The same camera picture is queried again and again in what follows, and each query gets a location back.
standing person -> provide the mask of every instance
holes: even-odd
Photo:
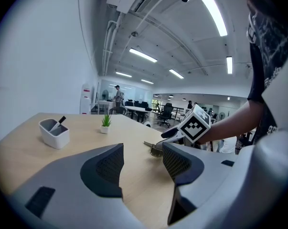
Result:
[[[188,108],[188,109],[192,109],[192,102],[191,102],[191,101],[188,101],[187,108]]]
[[[122,92],[120,91],[120,87],[119,85],[115,86],[117,92],[116,92],[116,96],[114,97],[115,103],[116,103],[116,108],[120,107],[120,102],[121,102],[121,97],[122,97]]]
[[[277,130],[262,92],[278,75],[288,58],[288,0],[247,0],[253,82],[248,102],[230,117],[212,125],[199,144],[239,136],[258,126],[254,143]]]
[[[120,102],[121,102],[121,98],[122,98],[122,94],[123,94],[119,89],[120,88],[119,85],[115,86],[115,88],[116,88],[117,92],[116,92],[116,95],[113,98],[113,100],[115,101],[116,106],[114,108],[110,109],[110,114],[113,113],[113,110],[117,111],[117,109],[120,107]]]

small potted plant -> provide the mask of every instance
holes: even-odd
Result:
[[[100,127],[100,132],[104,134],[108,134],[110,131],[110,125],[111,125],[111,115],[105,114],[103,120],[102,120],[102,126]]]

fan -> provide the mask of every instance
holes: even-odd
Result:
[[[224,118],[225,118],[225,113],[224,113],[224,112],[221,112],[221,113],[219,114],[219,119],[222,120],[222,119],[224,119]]]
[[[102,100],[108,100],[109,98],[109,92],[107,90],[104,90],[102,92]]]

black t-shirt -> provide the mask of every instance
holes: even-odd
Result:
[[[249,28],[253,82],[248,100],[264,104],[263,116],[257,128],[254,143],[277,130],[274,118],[264,103],[263,91],[276,78],[288,58],[288,28],[284,23],[265,16],[249,6]]]

ceiling light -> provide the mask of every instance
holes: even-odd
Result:
[[[174,75],[178,76],[180,79],[184,79],[183,76],[181,76],[179,73],[175,72],[173,69],[169,70],[171,73],[173,73]]]
[[[116,72],[116,74],[124,75],[124,76],[127,76],[127,77],[132,77],[131,75],[123,74],[123,73],[120,73],[120,72]]]
[[[133,48],[131,48],[129,52],[134,53],[134,54],[136,54],[136,55],[138,55],[138,56],[141,56],[141,57],[143,57],[143,58],[145,58],[145,59],[148,59],[148,60],[150,60],[150,61],[152,61],[152,62],[154,62],[154,63],[157,62],[156,59],[151,58],[150,56],[145,55],[145,54],[143,54],[142,52],[136,51],[136,50],[133,49]]]
[[[228,66],[228,74],[232,74],[233,73],[233,58],[232,57],[227,57],[226,58],[226,63]]]
[[[214,0],[202,0],[202,2],[206,5],[207,9],[209,10],[214,22],[217,26],[220,36],[228,35],[224,20],[222,19],[221,13],[217,7],[217,4]]]
[[[154,84],[153,82],[149,82],[149,81],[146,81],[146,80],[141,80],[142,82],[147,82],[147,83],[150,83],[150,84]]]

